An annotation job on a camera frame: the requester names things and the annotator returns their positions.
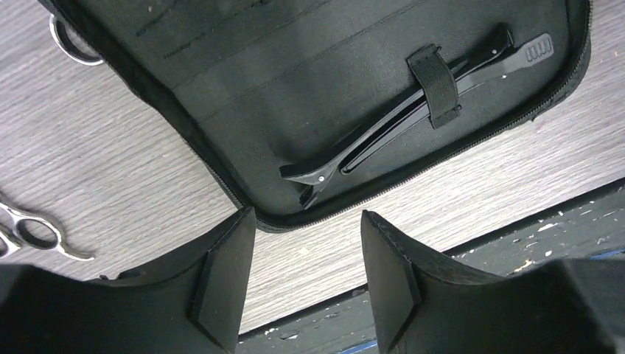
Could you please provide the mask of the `black zip tool case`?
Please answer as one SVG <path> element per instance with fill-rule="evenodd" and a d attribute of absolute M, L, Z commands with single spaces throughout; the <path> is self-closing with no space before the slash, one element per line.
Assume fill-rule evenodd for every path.
<path fill-rule="evenodd" d="M 582 81 L 591 1 L 45 1 L 205 163 L 266 232 L 308 226 L 389 191 L 535 119 Z M 548 33 L 554 53 L 459 98 L 459 115 L 424 119 L 307 209 L 280 167 L 328 151 L 416 88 L 407 59 L 429 44 L 445 63 L 499 24 L 515 46 Z"/>

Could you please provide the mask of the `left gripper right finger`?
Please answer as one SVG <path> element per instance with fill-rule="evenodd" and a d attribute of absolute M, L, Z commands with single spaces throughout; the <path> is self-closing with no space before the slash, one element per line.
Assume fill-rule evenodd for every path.
<path fill-rule="evenodd" d="M 553 260 L 513 277 L 465 265 L 376 212 L 360 234 L 381 353 L 622 353 L 623 260 Z"/>

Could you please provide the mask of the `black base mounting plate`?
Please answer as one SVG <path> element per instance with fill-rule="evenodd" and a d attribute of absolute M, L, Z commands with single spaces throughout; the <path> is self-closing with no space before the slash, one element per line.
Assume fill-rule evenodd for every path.
<path fill-rule="evenodd" d="M 364 219 L 398 275 L 240 336 L 239 353 L 622 353 L 624 181 L 443 253 Z"/>

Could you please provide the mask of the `silver scissors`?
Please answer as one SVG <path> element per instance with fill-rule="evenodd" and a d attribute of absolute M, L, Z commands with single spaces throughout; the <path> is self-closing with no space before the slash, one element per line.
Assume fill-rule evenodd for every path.
<path fill-rule="evenodd" d="M 73 61 L 84 66 L 98 66 L 105 62 L 87 44 L 81 48 L 78 45 L 81 37 L 53 14 L 49 17 L 49 31 L 59 49 Z"/>
<path fill-rule="evenodd" d="M 1 211 L 10 219 L 8 224 L 1 223 L 1 259 L 7 258 L 23 247 L 41 251 L 57 251 L 64 257 L 80 262 L 95 259 L 92 254 L 79 251 L 70 246 L 67 234 L 60 221 L 44 212 L 24 209 L 1 192 Z M 28 229 L 29 224 L 37 224 L 49 230 L 51 236 L 45 239 Z"/>

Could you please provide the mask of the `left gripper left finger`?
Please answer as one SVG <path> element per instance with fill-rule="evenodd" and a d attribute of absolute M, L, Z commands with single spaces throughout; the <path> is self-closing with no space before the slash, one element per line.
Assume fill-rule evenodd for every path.
<path fill-rule="evenodd" d="M 233 353 L 255 233 L 255 211 L 244 208 L 113 280 L 3 265 L 1 351 Z"/>

